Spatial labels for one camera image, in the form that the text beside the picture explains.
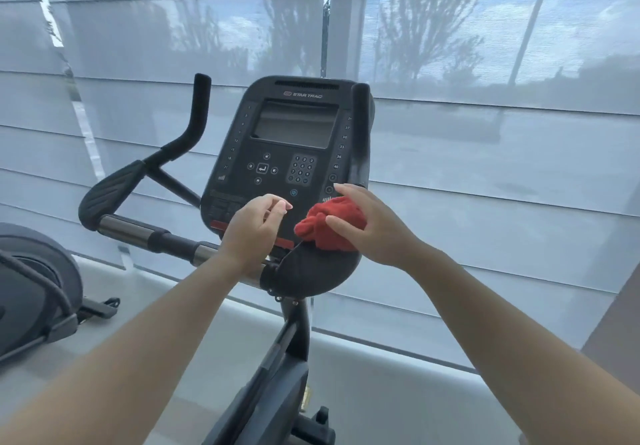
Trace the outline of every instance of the display screen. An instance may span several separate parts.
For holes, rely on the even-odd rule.
[[[329,145],[337,105],[304,105],[267,100],[253,129],[253,137],[324,149]]]

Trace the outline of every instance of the exercise machine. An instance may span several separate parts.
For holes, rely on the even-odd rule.
[[[110,319],[119,305],[83,295],[76,261],[57,241],[0,222],[0,363],[72,336],[89,318]]]
[[[310,344],[306,299],[344,282],[360,254],[319,250],[313,242],[300,241],[294,226],[311,206],[335,196],[333,183],[367,187],[374,118],[369,86],[324,78],[260,78],[244,93],[200,197],[162,166],[200,140],[210,92],[210,77],[197,74],[186,131],[91,188],[79,207],[80,222],[109,238],[198,266],[216,253],[217,245],[115,215],[145,176],[199,208],[203,223],[220,238],[252,198],[271,193],[291,201],[293,209],[285,215],[268,259],[241,280],[280,302],[284,326],[203,445],[277,445],[290,435],[313,445],[332,445],[335,432],[328,409],[320,408],[313,417],[300,413]]]

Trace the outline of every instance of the stationary bike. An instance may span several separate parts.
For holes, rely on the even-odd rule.
[[[333,445],[327,408],[313,417],[300,413],[310,343],[306,299],[347,280],[360,254],[319,250],[315,243],[301,241],[294,226],[311,206],[336,196],[333,183],[367,187],[375,110],[369,86],[324,78],[260,78],[244,93],[201,198],[161,167],[200,140],[210,92],[210,77],[197,74],[186,131],[92,187],[80,204],[80,222],[109,238],[198,266],[216,253],[217,245],[115,215],[145,176],[199,208],[203,223],[220,238],[252,198],[271,193],[291,201],[293,209],[285,215],[268,259],[258,273],[242,280],[275,297],[284,326],[203,445],[275,445],[290,435],[313,445]]]

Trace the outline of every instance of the red towel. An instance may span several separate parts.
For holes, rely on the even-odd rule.
[[[349,198],[340,196],[314,205],[307,217],[296,224],[294,231],[303,241],[315,241],[320,250],[356,251],[347,239],[342,238],[326,223],[327,216],[337,216],[358,229],[364,229],[367,220],[362,210]]]

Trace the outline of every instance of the hand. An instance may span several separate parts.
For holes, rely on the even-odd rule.
[[[293,206],[283,198],[265,194],[252,199],[231,219],[218,257],[240,275],[255,269],[269,254],[282,218]]]
[[[336,216],[327,216],[327,225],[370,260],[407,270],[412,258],[425,244],[385,203],[364,187],[335,184],[335,189],[360,207],[367,225],[365,229],[358,229]]]

